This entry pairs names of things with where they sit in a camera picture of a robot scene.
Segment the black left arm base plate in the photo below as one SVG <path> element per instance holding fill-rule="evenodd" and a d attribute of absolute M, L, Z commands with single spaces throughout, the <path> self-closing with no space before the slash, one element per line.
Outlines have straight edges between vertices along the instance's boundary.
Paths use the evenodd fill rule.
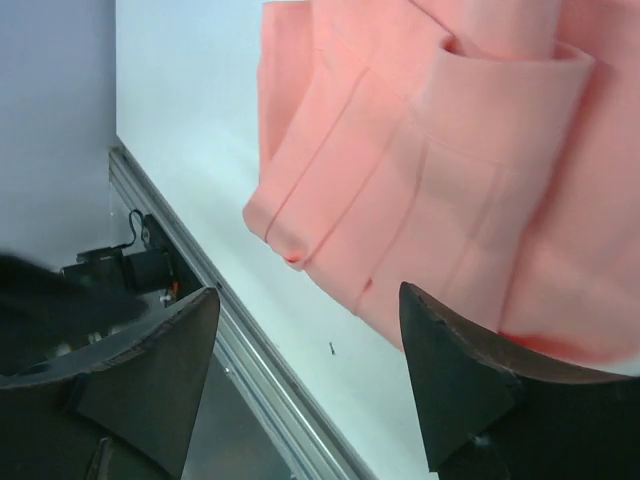
<path fill-rule="evenodd" d="M 140 219 L 136 245 L 141 250 L 125 257 L 133 290 L 138 294 L 158 293 L 160 302 L 169 306 L 200 289 L 203 283 L 158 220 L 139 210 L 130 212 L 130 218 L 134 215 Z"/>

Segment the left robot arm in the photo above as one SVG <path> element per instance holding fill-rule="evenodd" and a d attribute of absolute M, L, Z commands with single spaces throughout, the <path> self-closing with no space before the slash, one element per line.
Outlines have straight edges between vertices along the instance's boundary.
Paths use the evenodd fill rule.
<path fill-rule="evenodd" d="M 39 363 L 53 348 L 137 320 L 143 297 L 176 284 L 168 254 L 153 249 L 124 255 L 98 249 L 55 272 L 1 254 L 1 373 Z"/>

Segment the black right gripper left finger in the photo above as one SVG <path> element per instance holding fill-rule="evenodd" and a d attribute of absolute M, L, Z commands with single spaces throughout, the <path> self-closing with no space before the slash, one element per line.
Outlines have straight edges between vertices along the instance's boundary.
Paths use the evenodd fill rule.
<path fill-rule="evenodd" d="M 201 288 L 96 343 L 1 379 L 4 479 L 178 479 L 216 339 Z"/>

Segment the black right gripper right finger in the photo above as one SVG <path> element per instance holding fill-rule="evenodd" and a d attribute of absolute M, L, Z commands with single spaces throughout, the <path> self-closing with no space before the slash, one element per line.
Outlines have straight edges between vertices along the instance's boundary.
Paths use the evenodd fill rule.
<path fill-rule="evenodd" d="M 429 470 L 441 479 L 635 479 L 639 381 L 522 347 L 417 286 L 399 318 Z"/>

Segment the pink skirt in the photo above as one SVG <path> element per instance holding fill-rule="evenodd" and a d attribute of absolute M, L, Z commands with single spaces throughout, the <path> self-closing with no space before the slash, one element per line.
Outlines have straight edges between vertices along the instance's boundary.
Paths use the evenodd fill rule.
<path fill-rule="evenodd" d="M 639 351 L 639 5 L 263 7 L 249 230 L 393 344 L 417 285 L 541 353 Z"/>

